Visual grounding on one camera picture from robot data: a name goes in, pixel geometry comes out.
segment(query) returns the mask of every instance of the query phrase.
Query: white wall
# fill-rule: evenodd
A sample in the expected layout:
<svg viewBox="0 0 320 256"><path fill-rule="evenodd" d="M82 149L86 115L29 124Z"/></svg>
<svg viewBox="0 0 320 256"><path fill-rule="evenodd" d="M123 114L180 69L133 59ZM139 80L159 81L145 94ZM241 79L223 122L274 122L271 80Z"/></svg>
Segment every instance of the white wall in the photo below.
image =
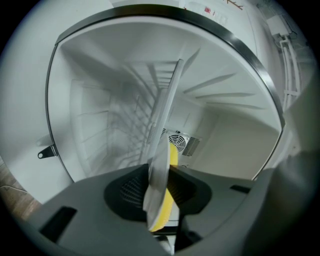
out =
<svg viewBox="0 0 320 256"><path fill-rule="evenodd" d="M285 70L281 64L280 55L268 24L256 6L245 2L244 7L254 34L256 56L271 76L276 92L281 102L283 102Z"/></svg>
<svg viewBox="0 0 320 256"><path fill-rule="evenodd" d="M57 157L38 159L49 146L46 76L58 36L95 13L108 0L47 0L24 18L0 60L0 155L17 181L40 203L72 181Z"/></svg>
<svg viewBox="0 0 320 256"><path fill-rule="evenodd" d="M175 96L165 127L207 140L217 120L218 115L207 106L197 105L186 97Z"/></svg>
<svg viewBox="0 0 320 256"><path fill-rule="evenodd" d="M278 132L258 122L220 115L219 122L191 166L202 172L252 179L266 162Z"/></svg>

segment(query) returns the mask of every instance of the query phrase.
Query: white plastic panel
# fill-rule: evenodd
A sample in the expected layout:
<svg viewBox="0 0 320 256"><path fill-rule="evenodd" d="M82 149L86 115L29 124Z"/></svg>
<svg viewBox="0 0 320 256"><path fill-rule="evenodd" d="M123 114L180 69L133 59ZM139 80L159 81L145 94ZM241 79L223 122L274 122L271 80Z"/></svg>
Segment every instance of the white plastic panel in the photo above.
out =
<svg viewBox="0 0 320 256"><path fill-rule="evenodd" d="M261 123L261 134L279 134L278 112L265 84L220 39L165 18L104 21L60 42L50 71L52 133L74 180L146 162L151 127L162 114L161 95L179 59L185 66L165 127L203 139L192 157L181 157L181 164L196 160L218 115L236 113ZM93 88L101 92L94 94ZM73 125L73 120L82 122ZM269 139L275 145L278 137ZM260 155L264 161L272 150L267 148ZM255 173L261 167L250 166Z"/></svg>
<svg viewBox="0 0 320 256"><path fill-rule="evenodd" d="M252 179L264 166L279 133L242 116L221 115L211 138L190 168Z"/></svg>
<svg viewBox="0 0 320 256"><path fill-rule="evenodd" d="M111 0L113 6L159 4L156 0ZM162 5L198 13L229 30L257 56L283 101L284 71L266 20L250 0L165 0Z"/></svg>

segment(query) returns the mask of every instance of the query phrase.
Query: black vent grille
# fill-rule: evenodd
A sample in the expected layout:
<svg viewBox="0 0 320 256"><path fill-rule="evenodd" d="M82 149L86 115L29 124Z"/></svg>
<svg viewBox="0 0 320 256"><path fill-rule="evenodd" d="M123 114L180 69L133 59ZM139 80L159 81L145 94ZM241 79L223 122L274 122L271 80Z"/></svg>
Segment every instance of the black vent grille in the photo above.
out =
<svg viewBox="0 0 320 256"><path fill-rule="evenodd" d="M138 175L124 183L120 188L120 195L124 201L142 209L146 192L146 181L143 175Z"/></svg>
<svg viewBox="0 0 320 256"><path fill-rule="evenodd" d="M171 170L169 171L167 188L178 207L193 198L197 191L197 187L191 181Z"/></svg>
<svg viewBox="0 0 320 256"><path fill-rule="evenodd" d="M160 140L161 140L162 136L165 134L165 132L166 132L166 129L163 128L162 133L161 133L161 136L160 136Z"/></svg>
<svg viewBox="0 0 320 256"><path fill-rule="evenodd" d="M152 140L154 139L155 130L156 130L156 127L152 126L149 133L149 137L148 137L148 142L147 142L148 144L151 144Z"/></svg>
<svg viewBox="0 0 320 256"><path fill-rule="evenodd" d="M188 141L188 144L186 145L184 151L182 152L182 155L191 157L194 152L196 151L198 145L200 143L200 140L194 137L191 137Z"/></svg>

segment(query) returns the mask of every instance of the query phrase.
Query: gray plastic part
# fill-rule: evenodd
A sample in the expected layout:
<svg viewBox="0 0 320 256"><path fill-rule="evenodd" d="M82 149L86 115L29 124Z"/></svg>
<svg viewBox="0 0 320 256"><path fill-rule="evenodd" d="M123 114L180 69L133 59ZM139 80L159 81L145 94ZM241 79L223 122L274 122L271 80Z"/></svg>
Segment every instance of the gray plastic part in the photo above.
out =
<svg viewBox="0 0 320 256"><path fill-rule="evenodd" d="M291 232L311 202L314 200L314 204L318 204L315 195L319 191L319 182L320 150L305 151L281 162L272 175L263 206L246 238L243 253L259 255ZM317 232L316 226L310 228Z"/></svg>
<svg viewBox="0 0 320 256"><path fill-rule="evenodd" d="M177 169L205 182L211 188L211 200L206 207L199 214L185 216L189 230L203 238L221 226L247 197L248 194L230 187L239 185L251 188L255 184L252 180L212 175L179 166Z"/></svg>
<svg viewBox="0 0 320 256"><path fill-rule="evenodd" d="M87 178L45 203L28 222L40 230L61 207L77 210L57 245L81 255L168 255L144 222L125 220L109 209L106 186L139 166Z"/></svg>
<svg viewBox="0 0 320 256"><path fill-rule="evenodd" d="M233 214L201 241L176 255L242 255L246 237L263 205L273 171L269 169L261 172L251 191ZM214 208L209 208L207 211L209 210L212 213L215 211Z"/></svg>

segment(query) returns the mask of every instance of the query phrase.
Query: yellow object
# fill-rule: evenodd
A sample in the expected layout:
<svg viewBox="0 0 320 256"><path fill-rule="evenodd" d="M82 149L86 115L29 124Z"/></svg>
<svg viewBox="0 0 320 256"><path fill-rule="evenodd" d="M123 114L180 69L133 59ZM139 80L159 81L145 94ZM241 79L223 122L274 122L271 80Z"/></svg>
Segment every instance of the yellow object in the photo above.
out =
<svg viewBox="0 0 320 256"><path fill-rule="evenodd" d="M170 143L170 165L178 165L178 150L176 146L172 143ZM166 188L159 218L156 224L154 225L153 229L150 230L151 232L160 230L167 224L171 214L173 203L174 199L172 198L172 195L170 194L169 190Z"/></svg>

